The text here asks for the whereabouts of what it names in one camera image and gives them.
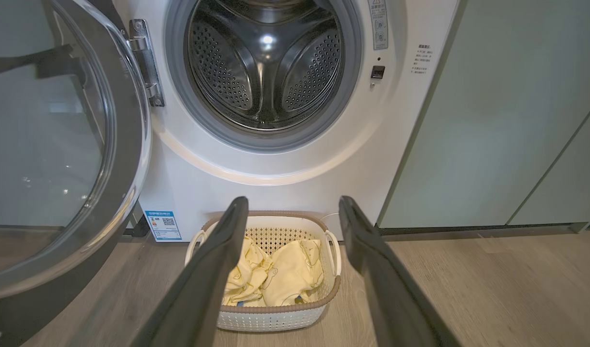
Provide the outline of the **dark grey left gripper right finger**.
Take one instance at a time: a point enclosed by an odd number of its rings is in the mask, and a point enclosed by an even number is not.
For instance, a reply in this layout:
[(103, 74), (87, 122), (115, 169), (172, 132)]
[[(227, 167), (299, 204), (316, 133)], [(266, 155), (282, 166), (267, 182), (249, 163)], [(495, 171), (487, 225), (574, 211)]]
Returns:
[(410, 272), (350, 196), (339, 200), (339, 219), (350, 265), (363, 277), (380, 347), (458, 347)]

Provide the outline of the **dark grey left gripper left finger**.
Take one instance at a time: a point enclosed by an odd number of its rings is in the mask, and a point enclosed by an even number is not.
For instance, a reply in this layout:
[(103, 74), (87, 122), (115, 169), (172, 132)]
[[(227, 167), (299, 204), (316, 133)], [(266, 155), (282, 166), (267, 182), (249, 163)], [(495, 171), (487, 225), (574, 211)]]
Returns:
[(241, 255), (248, 213), (247, 198), (232, 201), (139, 329), (133, 347), (212, 345), (227, 278)]

